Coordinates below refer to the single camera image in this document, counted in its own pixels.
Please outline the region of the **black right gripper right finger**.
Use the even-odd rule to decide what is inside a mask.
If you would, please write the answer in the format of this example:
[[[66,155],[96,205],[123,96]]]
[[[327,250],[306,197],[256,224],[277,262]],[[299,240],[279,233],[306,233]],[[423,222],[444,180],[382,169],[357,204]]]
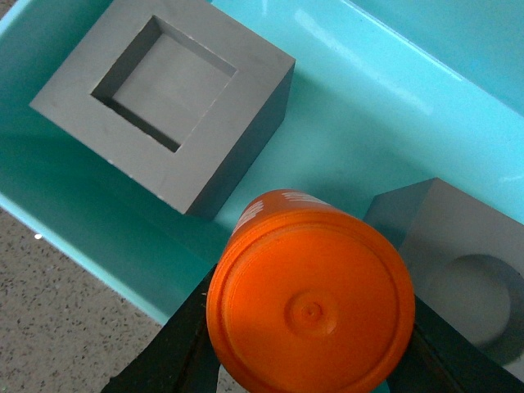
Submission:
[[[419,298],[409,344],[386,382],[391,392],[523,391],[523,382],[482,354]]]

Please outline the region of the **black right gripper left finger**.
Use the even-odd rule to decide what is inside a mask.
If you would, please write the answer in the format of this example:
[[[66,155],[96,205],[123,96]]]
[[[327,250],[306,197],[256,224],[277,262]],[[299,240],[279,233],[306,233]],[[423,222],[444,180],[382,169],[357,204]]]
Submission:
[[[215,392],[219,360],[206,324],[206,300],[215,272],[206,276],[154,337],[104,392]]]

